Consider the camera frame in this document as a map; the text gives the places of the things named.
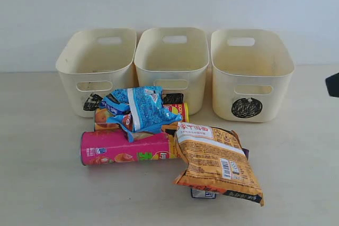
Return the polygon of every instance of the barcode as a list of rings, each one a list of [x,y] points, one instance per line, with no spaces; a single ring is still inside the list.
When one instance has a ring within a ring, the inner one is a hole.
[[[221,166],[222,166],[222,177],[231,179],[231,171],[229,170],[229,163],[227,159],[220,159]]]

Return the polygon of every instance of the black scribble circle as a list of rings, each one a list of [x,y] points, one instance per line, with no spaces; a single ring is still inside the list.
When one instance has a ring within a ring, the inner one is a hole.
[[[241,98],[232,105],[232,113],[241,119],[257,116],[263,109],[263,104],[254,98]]]

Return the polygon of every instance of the table surface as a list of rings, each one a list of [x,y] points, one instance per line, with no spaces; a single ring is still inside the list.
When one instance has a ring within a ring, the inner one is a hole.
[[[336,225],[339,98],[324,79],[339,65],[298,66],[278,116],[230,122],[211,106],[209,75],[196,124],[235,130],[265,206],[227,196],[192,199],[173,184],[181,159],[82,166],[82,132],[57,73],[0,74],[2,225]]]

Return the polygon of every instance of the orange snack bag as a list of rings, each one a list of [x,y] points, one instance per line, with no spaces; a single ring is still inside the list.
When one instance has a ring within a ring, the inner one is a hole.
[[[264,205],[263,192],[234,131],[179,122],[175,142],[188,168],[174,183]]]

